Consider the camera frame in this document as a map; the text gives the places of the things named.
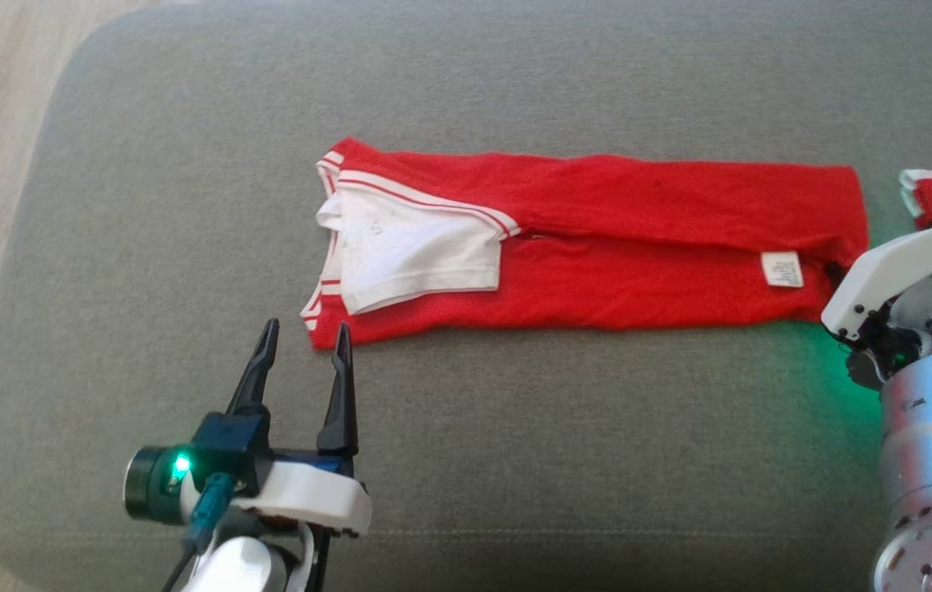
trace white care label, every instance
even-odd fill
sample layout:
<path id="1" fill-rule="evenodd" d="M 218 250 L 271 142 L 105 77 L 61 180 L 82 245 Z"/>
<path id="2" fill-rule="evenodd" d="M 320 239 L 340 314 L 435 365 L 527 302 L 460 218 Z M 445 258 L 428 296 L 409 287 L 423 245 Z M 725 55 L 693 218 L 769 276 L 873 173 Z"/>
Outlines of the white care label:
<path id="1" fill-rule="evenodd" d="M 766 274 L 766 284 L 801 288 L 801 266 L 796 251 L 763 252 L 762 271 Z"/>

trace gray fabric surface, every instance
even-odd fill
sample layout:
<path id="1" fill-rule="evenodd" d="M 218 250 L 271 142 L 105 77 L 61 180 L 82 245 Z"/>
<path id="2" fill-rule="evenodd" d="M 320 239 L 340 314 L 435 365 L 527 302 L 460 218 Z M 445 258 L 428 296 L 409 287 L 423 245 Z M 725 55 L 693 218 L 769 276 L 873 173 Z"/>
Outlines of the gray fabric surface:
<path id="1" fill-rule="evenodd" d="M 932 2 L 322 0 L 99 31 L 0 281 L 0 561 L 24 580 L 158 589 L 178 532 L 125 516 L 127 460 L 224 405 L 271 315 L 272 441 L 311 443 L 313 162 L 350 134 L 852 164 L 882 241 L 909 228 L 897 171 L 932 168 Z M 818 326 L 441 331 L 356 360 L 375 533 L 335 545 L 331 590 L 867 588 L 879 410 Z"/>

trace green led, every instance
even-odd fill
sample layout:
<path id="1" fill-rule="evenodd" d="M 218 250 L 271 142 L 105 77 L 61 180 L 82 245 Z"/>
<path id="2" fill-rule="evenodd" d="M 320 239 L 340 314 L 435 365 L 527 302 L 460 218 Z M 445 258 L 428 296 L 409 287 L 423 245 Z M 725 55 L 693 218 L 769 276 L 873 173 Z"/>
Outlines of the green led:
<path id="1" fill-rule="evenodd" d="M 173 469 L 178 473 L 187 473 L 192 466 L 192 461 L 184 454 L 179 454 L 177 460 L 173 462 Z"/>

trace gray ottoman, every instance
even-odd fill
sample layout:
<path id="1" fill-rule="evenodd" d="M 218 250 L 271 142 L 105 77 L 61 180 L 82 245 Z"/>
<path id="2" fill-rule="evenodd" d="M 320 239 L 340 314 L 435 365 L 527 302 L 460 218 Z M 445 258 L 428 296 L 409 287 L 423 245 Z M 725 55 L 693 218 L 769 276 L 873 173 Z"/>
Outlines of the gray ottoman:
<path id="1" fill-rule="evenodd" d="M 932 2 L 318 0 L 105 27 L 53 95 L 0 281 L 0 561 L 23 580 L 159 588 L 179 532 L 127 518 L 123 470 L 225 404 L 267 317 L 272 442 L 311 443 L 313 162 L 346 135 L 852 164 L 883 241 L 909 229 L 897 171 L 932 168 Z M 362 346 L 357 382 L 376 514 L 332 591 L 867 587 L 879 407 L 819 326 L 440 331 Z"/>

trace red stripe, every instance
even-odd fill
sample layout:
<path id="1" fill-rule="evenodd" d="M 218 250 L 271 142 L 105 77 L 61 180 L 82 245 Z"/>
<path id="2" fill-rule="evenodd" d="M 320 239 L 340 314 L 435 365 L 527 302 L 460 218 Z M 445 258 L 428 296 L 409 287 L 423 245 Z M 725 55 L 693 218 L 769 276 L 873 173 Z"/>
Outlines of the red stripe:
<path id="1" fill-rule="evenodd" d="M 401 195 L 398 192 L 392 192 L 390 190 L 387 190 L 387 188 L 379 187 L 379 185 L 368 183 L 367 181 L 360 181 L 357 179 L 341 179 L 339 180 L 339 183 L 354 183 L 357 185 L 364 185 L 364 187 L 370 187 L 372 188 L 372 190 L 384 192 L 385 194 L 397 197 L 399 199 L 403 199 L 404 201 L 410 201 L 411 203 L 416 203 L 416 205 L 419 205 L 419 206 L 449 207 L 452 210 L 466 210 L 467 212 L 476 212 L 478 214 L 481 214 L 482 216 L 485 216 L 486 218 L 491 219 L 493 222 L 496 222 L 496 224 L 499 225 L 499 228 L 503 229 L 503 232 L 506 233 L 507 236 L 510 235 L 510 229 L 506 228 L 506 224 L 503 224 L 503 222 L 500 221 L 499 218 L 496 218 L 495 216 L 492 216 L 492 214 L 485 212 L 485 210 L 480 210 L 477 207 L 446 205 L 446 203 L 426 203 L 425 201 L 418 201 L 417 199 L 411 199 L 410 197 L 406 195 Z"/>

